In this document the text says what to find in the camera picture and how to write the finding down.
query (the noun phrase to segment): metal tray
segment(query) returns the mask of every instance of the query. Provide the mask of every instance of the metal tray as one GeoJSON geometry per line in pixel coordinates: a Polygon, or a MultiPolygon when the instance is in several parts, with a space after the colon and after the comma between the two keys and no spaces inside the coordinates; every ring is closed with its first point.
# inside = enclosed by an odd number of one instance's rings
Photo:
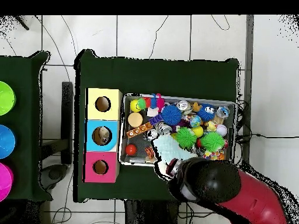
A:
{"type": "MultiPolygon", "coordinates": [[[[131,166],[154,166],[154,162],[145,161],[147,156],[144,148],[149,147],[151,143],[143,139],[143,134],[139,134],[133,138],[128,138],[126,132],[133,129],[127,122],[128,115],[131,113],[130,102],[140,97],[153,97],[148,94],[136,94],[128,93],[123,97],[122,114],[121,114],[121,128],[120,128],[120,141],[119,141],[119,162],[123,165],[131,166]],[[134,156],[126,155],[125,148],[128,144],[134,144],[137,147],[137,152],[134,156]]],[[[192,99],[192,98],[181,98],[172,96],[162,96],[165,102],[170,104],[179,102],[180,100],[186,100],[189,103],[198,102],[209,103],[216,107],[226,106],[230,110],[230,114],[223,124],[227,127],[228,133],[224,137],[228,140],[228,148],[226,149],[226,160],[234,159],[234,147],[235,147],[235,136],[236,136],[236,123],[237,123],[237,104],[231,101],[219,101],[219,100],[203,100],[203,99],[192,99]]],[[[146,110],[141,110],[139,113],[143,116],[143,124],[147,123],[151,117],[147,117],[146,110]]]]}

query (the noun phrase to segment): bowl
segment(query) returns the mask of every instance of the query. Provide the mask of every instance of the bowl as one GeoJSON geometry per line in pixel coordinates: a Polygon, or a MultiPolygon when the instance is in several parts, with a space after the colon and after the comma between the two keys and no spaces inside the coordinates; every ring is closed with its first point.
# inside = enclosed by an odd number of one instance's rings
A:
{"type": "Polygon", "coordinates": [[[15,102],[16,97],[12,88],[5,82],[0,81],[0,116],[11,111],[15,102]]]}
{"type": "Polygon", "coordinates": [[[0,159],[8,157],[15,145],[16,139],[11,129],[0,124],[0,159]]]}
{"type": "Polygon", "coordinates": [[[12,170],[0,163],[0,202],[9,194],[12,188],[13,173],[12,170]]]}

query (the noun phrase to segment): white ball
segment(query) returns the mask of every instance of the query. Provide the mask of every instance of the white ball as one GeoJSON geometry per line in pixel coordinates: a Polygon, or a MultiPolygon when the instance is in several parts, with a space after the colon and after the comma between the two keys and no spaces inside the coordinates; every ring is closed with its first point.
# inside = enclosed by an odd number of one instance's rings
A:
{"type": "Polygon", "coordinates": [[[218,124],[217,125],[217,129],[216,132],[221,135],[222,137],[224,137],[227,134],[227,127],[225,125],[222,124],[218,124]]]}

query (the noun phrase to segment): yellow box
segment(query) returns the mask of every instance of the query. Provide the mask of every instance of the yellow box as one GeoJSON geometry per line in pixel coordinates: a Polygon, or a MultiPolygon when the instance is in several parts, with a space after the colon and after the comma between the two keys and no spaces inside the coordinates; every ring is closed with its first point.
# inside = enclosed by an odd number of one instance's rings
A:
{"type": "Polygon", "coordinates": [[[89,120],[119,120],[123,94],[118,89],[88,88],[89,120]]]}

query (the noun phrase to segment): green table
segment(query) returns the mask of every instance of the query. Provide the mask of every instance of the green table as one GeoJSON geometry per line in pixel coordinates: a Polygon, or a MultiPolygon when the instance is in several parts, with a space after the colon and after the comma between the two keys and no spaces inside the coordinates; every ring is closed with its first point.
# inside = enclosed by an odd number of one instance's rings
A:
{"type": "Polygon", "coordinates": [[[92,50],[81,51],[74,65],[77,70],[74,201],[82,202],[85,198],[174,200],[166,182],[158,178],[152,167],[120,165],[114,184],[82,182],[86,88],[235,102],[238,66],[236,59],[217,62],[98,58],[92,50]]]}

